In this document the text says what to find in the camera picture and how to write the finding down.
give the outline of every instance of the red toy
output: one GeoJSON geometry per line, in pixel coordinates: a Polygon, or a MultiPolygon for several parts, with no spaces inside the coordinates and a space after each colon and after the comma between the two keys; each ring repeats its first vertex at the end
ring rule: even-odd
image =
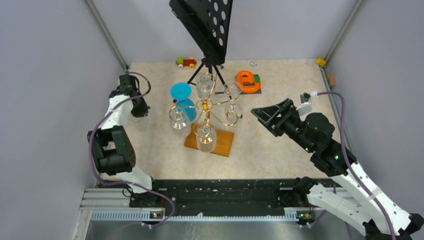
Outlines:
{"type": "Polygon", "coordinates": [[[175,62],[175,64],[177,64],[180,69],[187,66],[189,66],[191,69],[194,69],[196,63],[197,62],[194,57],[190,57],[190,59],[183,59],[182,57],[179,57],[175,62]]]}

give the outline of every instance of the wall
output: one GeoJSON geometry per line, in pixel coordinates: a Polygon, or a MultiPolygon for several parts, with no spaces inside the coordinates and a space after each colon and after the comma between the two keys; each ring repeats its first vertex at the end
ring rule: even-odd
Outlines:
{"type": "Polygon", "coordinates": [[[0,239],[69,239],[122,73],[82,0],[0,1],[0,239]]]}
{"type": "MultiPolygon", "coordinates": [[[[235,0],[226,59],[324,58],[355,2],[235,0]]],[[[203,57],[169,0],[94,3],[128,63],[203,57]]]]}
{"type": "Polygon", "coordinates": [[[423,11],[421,0],[367,1],[328,68],[363,167],[399,206],[424,216],[423,11]]]}

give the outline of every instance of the wooden base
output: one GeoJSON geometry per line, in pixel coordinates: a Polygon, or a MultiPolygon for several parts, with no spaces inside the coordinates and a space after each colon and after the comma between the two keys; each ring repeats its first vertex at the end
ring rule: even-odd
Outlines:
{"type": "MultiPolygon", "coordinates": [[[[196,135],[193,129],[197,129],[198,125],[191,125],[191,132],[184,142],[184,146],[191,149],[198,149],[196,135]]],[[[230,155],[231,145],[233,144],[234,132],[216,129],[216,147],[211,154],[221,155],[227,157],[230,155]]]]}

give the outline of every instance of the beige marble table surface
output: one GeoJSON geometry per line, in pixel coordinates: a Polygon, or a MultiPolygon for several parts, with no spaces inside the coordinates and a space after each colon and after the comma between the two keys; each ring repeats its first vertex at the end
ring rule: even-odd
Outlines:
{"type": "MultiPolygon", "coordinates": [[[[267,107],[291,98],[300,105],[300,94],[312,91],[324,92],[325,86],[319,67],[305,64],[304,59],[226,61],[220,72],[226,82],[234,81],[239,71],[259,74],[262,94],[241,95],[243,118],[235,126],[223,126],[212,119],[217,129],[234,132],[229,157],[204,153],[184,146],[185,138],[173,135],[168,112],[174,105],[170,88],[178,82],[186,82],[196,68],[179,69],[175,62],[133,63],[130,70],[145,75],[151,82],[151,92],[145,97],[151,107],[147,117],[130,116],[125,130],[135,150],[137,165],[155,179],[283,179],[309,176],[324,178],[310,162],[305,152],[286,135],[274,137],[250,113],[252,108],[267,107]]],[[[140,78],[141,92],[147,85],[140,78]]],[[[216,91],[223,90],[216,83],[216,91]]],[[[196,102],[196,96],[190,98],[196,102]]],[[[215,95],[214,102],[227,100],[224,94],[215,95]]],[[[313,112],[321,112],[336,126],[334,113],[327,96],[313,101],[313,112]]],[[[214,106],[216,115],[225,119],[224,106],[214,106]]],[[[339,141],[339,131],[333,134],[339,141]]]]}

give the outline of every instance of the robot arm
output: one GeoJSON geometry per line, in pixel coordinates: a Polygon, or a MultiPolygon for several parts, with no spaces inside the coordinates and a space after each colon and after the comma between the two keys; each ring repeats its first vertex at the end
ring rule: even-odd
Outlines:
{"type": "MultiPolygon", "coordinates": [[[[123,126],[127,124],[131,113],[134,117],[147,116],[149,106],[141,97],[127,101],[116,110],[113,108],[120,102],[131,97],[141,95],[138,79],[125,74],[119,76],[119,86],[109,95],[107,113],[113,113],[104,121],[94,135],[92,156],[95,167],[99,173],[116,176],[123,181],[139,183],[147,189],[152,189],[152,178],[136,165],[136,154],[123,126]]],[[[90,140],[91,131],[87,134],[90,140]]],[[[144,189],[131,186],[133,193],[142,194],[144,189]]]]}
{"type": "MultiPolygon", "coordinates": [[[[310,96],[304,94],[304,98],[309,101],[310,96]]],[[[307,103],[302,103],[301,107],[310,109],[307,103]]],[[[351,169],[373,193],[371,196],[367,194],[346,165],[342,146],[332,139],[335,127],[322,113],[310,113],[302,121],[289,98],[273,106],[254,108],[251,112],[275,137],[287,134],[305,151],[312,153],[310,160],[315,167],[344,187],[360,203],[356,205],[343,200],[312,179],[304,177],[294,188],[306,204],[319,206],[338,216],[367,239],[390,239],[389,225],[374,198],[378,199],[387,212],[397,238],[410,239],[409,235],[424,224],[424,219],[419,214],[408,213],[384,194],[364,172],[356,157],[346,149],[351,169]]]]}

